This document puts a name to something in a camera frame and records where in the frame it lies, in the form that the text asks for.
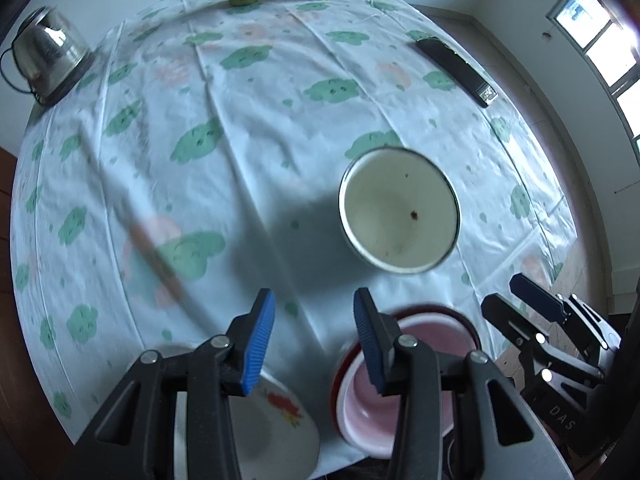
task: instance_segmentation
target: red bowl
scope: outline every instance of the red bowl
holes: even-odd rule
[[[476,345],[476,348],[481,349],[480,338],[473,324],[463,314],[460,314],[459,312],[456,312],[455,310],[448,308],[446,306],[442,306],[439,304],[418,304],[418,305],[402,308],[401,310],[392,314],[392,316],[396,320],[401,320],[409,316],[414,316],[415,314],[424,314],[424,313],[444,314],[445,316],[453,318],[468,331],[469,335],[471,336],[471,339]],[[340,386],[343,382],[345,374],[347,373],[348,369],[350,368],[351,364],[356,359],[360,351],[361,351],[360,343],[356,342],[350,348],[350,350],[344,355],[344,358],[340,362],[340,365],[338,366],[337,372],[332,382],[331,394],[330,394],[332,420],[334,422],[335,429],[340,434],[342,434],[342,432],[340,431],[340,428],[338,426],[338,419],[337,419],[338,392],[340,391]]]

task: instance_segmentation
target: kettle handle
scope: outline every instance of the kettle handle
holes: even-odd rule
[[[6,54],[7,52],[9,52],[11,50],[11,47],[9,47],[7,50],[5,50],[2,54],[0,54],[0,75],[2,75],[2,79],[4,79],[4,82],[7,83],[11,88],[13,88],[16,92],[20,92],[21,94],[33,94],[35,95],[35,92],[33,92],[32,90],[22,90],[21,88],[18,88],[16,85],[14,85],[13,83],[11,83],[11,81],[9,81],[7,79],[7,76],[4,74],[4,70],[2,70],[2,58],[4,57],[4,54]]]

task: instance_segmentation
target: white plate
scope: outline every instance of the white plate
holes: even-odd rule
[[[192,347],[172,344],[160,351],[178,355]],[[174,475],[187,480],[186,399],[175,407]],[[242,480],[306,480],[316,468],[320,436],[311,416],[289,389],[264,370],[248,397],[229,397]]]

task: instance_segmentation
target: floor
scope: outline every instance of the floor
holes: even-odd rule
[[[472,23],[437,16],[430,18],[482,64],[510,97],[545,151],[567,196],[578,239],[550,291],[563,296],[575,294],[606,316],[605,270],[593,213],[580,174],[551,118],[514,66]],[[529,314],[530,319],[549,332],[552,345],[567,353],[575,353],[574,345],[556,323],[549,323],[531,309]],[[522,389],[524,372],[517,356],[518,351],[511,346],[498,358],[497,364],[505,375],[514,377],[516,386]]]

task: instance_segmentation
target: white tablecloth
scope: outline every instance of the white tablecloth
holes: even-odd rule
[[[425,35],[484,73],[401,0],[163,0],[105,35],[28,127],[12,205],[24,338],[73,441],[143,349],[224,332],[262,286],[265,367],[316,420],[315,476],[362,457],[329,415],[357,287],[387,312],[450,305],[501,353],[482,298],[520,270],[551,283],[575,228],[508,97],[479,108],[414,48]],[[427,155],[460,200],[456,249],[417,276],[366,266],[340,232],[342,173],[385,143]]]

